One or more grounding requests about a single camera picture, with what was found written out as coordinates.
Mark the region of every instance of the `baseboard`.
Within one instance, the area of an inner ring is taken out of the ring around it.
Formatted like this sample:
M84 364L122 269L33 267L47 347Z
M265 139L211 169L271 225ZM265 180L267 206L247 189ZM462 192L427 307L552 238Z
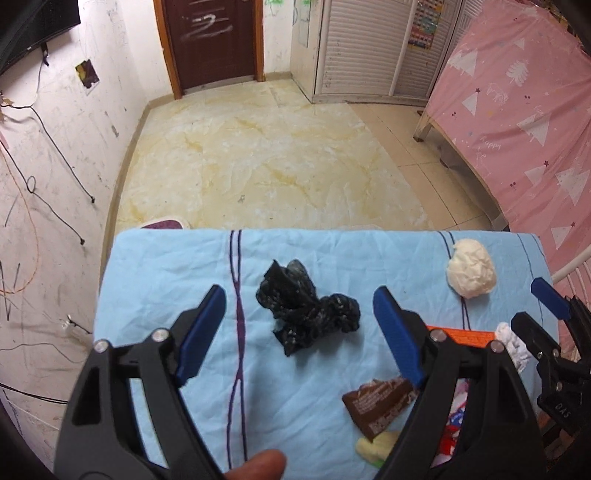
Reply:
M148 109L151 110L152 108L157 108L170 102L174 102L174 95L172 93L169 95L164 95L163 97L155 98L154 100L150 100L148 102Z
M291 72L269 72L265 74L265 80L271 82L273 80L289 80Z
M138 121L138 126L136 127L135 132L131 137L131 140L127 147L127 151L125 152L125 156L123 158L123 162L121 162L121 168L119 169L119 174L117 175L117 180L115 181L115 187L113 188L113 196L111 197L111 204L109 205L109 212L107 213L107 220L105 222L105 234L103 236L103 251L100 256L99 289L103 283L103 275L105 275L105 268L107 266L107 262L109 261L109 256L111 255L111 248L113 247L113 240L115 239L115 226L117 224L117 213L119 212L121 194L123 193L125 179L127 178L127 173L129 172L129 166L131 165L131 159L134 156L134 151L135 147L138 144L139 136L141 135L142 130L144 129L144 125L146 123L146 120L148 119L148 114L150 113L150 110L152 110L152 108L155 108L154 105L164 105L165 103L168 103L172 100L174 100L174 96L167 95L165 97L152 100L148 103L148 105L146 105L146 107L144 108L144 112L142 113L142 116Z
M388 103L391 105L409 105L417 107L427 106L428 100L400 95L348 95L339 93L324 93L313 95L312 103Z

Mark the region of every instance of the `pink bed sheet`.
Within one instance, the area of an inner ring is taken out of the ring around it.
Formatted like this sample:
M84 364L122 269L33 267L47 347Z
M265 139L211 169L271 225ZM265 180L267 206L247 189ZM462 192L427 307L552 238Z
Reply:
M591 59L546 10L487 0L427 113L551 272L591 243Z

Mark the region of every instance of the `marble floor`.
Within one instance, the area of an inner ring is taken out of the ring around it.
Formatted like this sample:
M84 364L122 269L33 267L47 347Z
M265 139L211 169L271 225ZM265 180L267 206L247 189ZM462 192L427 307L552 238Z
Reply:
M416 108L311 105L291 80L204 90L150 112L116 231L192 228L489 229L412 139Z

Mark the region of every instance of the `orange package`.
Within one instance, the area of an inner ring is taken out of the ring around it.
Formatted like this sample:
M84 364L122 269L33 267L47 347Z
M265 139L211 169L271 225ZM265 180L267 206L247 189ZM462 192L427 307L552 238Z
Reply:
M427 325L429 330L441 329L448 334L456 343L462 345L477 346L484 348L488 342L495 339L495 332L479 332L477 330L461 330L447 327L434 327Z

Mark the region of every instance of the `purple stripe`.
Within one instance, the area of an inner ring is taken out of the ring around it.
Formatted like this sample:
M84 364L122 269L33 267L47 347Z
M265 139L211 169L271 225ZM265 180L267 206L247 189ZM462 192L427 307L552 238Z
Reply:
M232 283L236 291L236 332L238 335L238 369L236 370L236 377L232 386L232 393L230 394L230 404L228 406L228 423L226 425L226 453L228 454L228 467L232 468L232 456L230 452L230 432L232 430L232 413L234 399L236 397L236 389L238 382L240 382L240 414L241 414L241 430L242 430L242 450L244 454L244 461L248 460L248 450L246 448L246 415L244 402L244 354L246 351L246 320L244 315L244 308L242 306L241 297L241 281L242 281L242 230L238 231L238 267L234 268L234 231L230 233L230 273L232 274Z

